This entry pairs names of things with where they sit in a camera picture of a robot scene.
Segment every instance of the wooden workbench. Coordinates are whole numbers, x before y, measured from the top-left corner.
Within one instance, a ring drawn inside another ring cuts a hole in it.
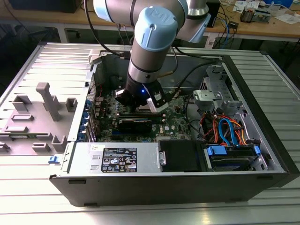
[[[89,2],[89,4],[90,10],[92,10],[91,2]],[[64,32],[65,28],[89,28],[85,13],[81,8],[78,8],[73,14],[68,14],[60,12],[13,10],[10,5],[9,7],[11,12],[27,25],[56,27],[59,30],[62,42],[68,41]],[[236,34],[237,38],[286,41],[297,41],[298,38],[300,38],[300,23],[289,25],[275,18],[271,18],[269,23],[243,23],[240,22],[240,13],[232,12],[232,8],[233,6],[224,6],[225,13],[230,17],[231,21],[239,23]],[[300,11],[300,5],[292,5],[291,9]],[[97,30],[116,30],[115,24],[99,19],[95,13],[90,13],[90,18]],[[5,8],[3,1],[0,1],[0,22],[10,24],[17,23]],[[223,32],[224,27],[220,20],[216,20],[213,28],[206,29],[207,36],[212,34],[212,36],[218,37]]]

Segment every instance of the side panel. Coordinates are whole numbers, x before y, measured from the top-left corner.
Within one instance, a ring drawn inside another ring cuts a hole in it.
[[[280,141],[278,135],[276,134],[274,128],[270,124],[268,118],[262,111],[261,107],[259,106],[258,102],[256,101],[254,95],[252,94],[251,90],[247,86],[244,78],[241,76],[239,70],[236,68],[233,60],[229,56],[223,56],[224,62],[226,67],[229,70],[229,74],[232,75],[233,82],[235,82],[236,87],[239,89],[242,97],[245,99],[251,113],[255,117],[255,120],[263,132],[268,144],[272,148],[276,158],[280,162],[282,168],[289,173],[289,175],[278,184],[276,187],[282,187],[287,183],[291,182],[295,178],[299,177],[299,170],[295,163],[293,162],[291,156],[285,149],[284,145]]]
[[[50,181],[74,206],[108,206],[248,201],[284,177],[284,174],[86,179],[52,176]]]

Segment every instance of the blue drive bracket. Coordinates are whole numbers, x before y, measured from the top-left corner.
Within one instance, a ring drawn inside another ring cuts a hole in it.
[[[259,149],[258,146],[254,146],[254,151],[256,152],[257,155],[261,154],[261,150]]]
[[[207,152],[209,156],[212,155],[227,155],[226,149],[224,146],[220,145],[212,145],[207,148]]]

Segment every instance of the wire bundle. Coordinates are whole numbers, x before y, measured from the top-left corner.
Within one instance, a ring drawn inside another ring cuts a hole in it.
[[[221,22],[223,22],[225,24],[225,25],[223,25],[221,23],[222,26],[224,27],[224,32],[223,32],[222,36],[220,37],[220,39],[213,46],[213,48],[216,48],[217,45],[219,45],[219,47],[221,49],[224,49],[226,45],[233,43],[235,34],[237,32],[237,29],[233,29],[233,34],[229,37],[230,27],[229,27],[228,24],[230,22],[230,18],[226,15],[224,8],[222,6],[220,6],[220,7],[221,7],[221,9],[222,9],[223,12],[222,13],[218,12],[219,15],[217,16],[217,19],[221,20]],[[225,33],[226,33],[225,40],[221,41]]]
[[[225,120],[229,121],[230,123],[232,123],[232,126],[234,128],[234,134],[231,134],[231,136],[233,137],[233,135],[235,135],[238,138],[238,144],[239,145],[247,145],[246,141],[245,141],[245,138],[244,138],[244,128],[236,120],[231,119],[231,118],[229,118],[227,116],[224,116],[224,115],[211,115],[211,114],[205,113],[205,114],[203,114],[203,116],[202,116],[202,118],[201,118],[201,120],[199,122],[200,126],[202,126],[202,123],[203,123],[204,119],[208,119],[212,123],[212,129],[210,129],[203,136],[205,140],[207,140],[209,142],[213,141],[214,143],[220,144],[222,146],[228,146],[228,143],[226,143],[226,141],[223,138],[219,138],[220,137],[220,126],[219,126],[219,123],[221,122],[222,119],[225,119]],[[229,130],[230,129],[228,129],[225,132],[224,137],[227,136],[227,134],[229,133],[228,132]],[[208,140],[209,134],[211,132],[213,132],[214,135]]]

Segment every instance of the robotic arm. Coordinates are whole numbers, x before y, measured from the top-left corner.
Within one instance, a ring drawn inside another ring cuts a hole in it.
[[[123,90],[123,105],[148,104],[153,113],[168,107],[158,82],[168,50],[177,37],[198,43],[210,20],[205,0],[94,0],[98,17],[135,27],[135,38]]]

